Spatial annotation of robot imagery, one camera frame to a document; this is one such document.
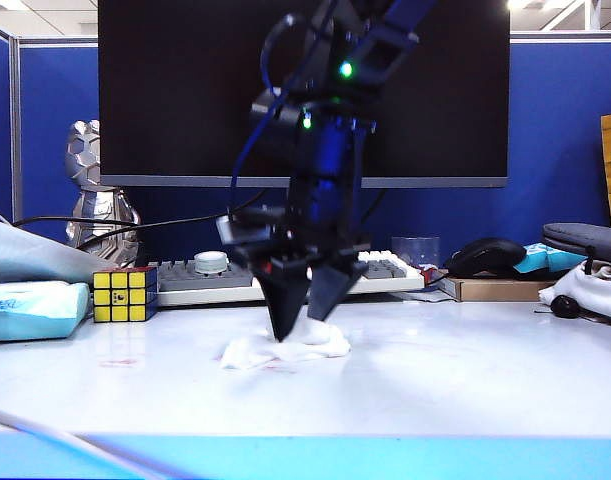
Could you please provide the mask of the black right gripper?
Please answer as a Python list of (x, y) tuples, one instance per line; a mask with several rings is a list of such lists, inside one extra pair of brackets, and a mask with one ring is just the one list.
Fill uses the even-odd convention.
[[(371, 238), (366, 233), (319, 228), (288, 219), (233, 219), (232, 242), (252, 264), (268, 306), (274, 338), (282, 342), (294, 328), (309, 289), (307, 264), (367, 250)], [(307, 316), (325, 320), (367, 270), (366, 262), (315, 267)]]

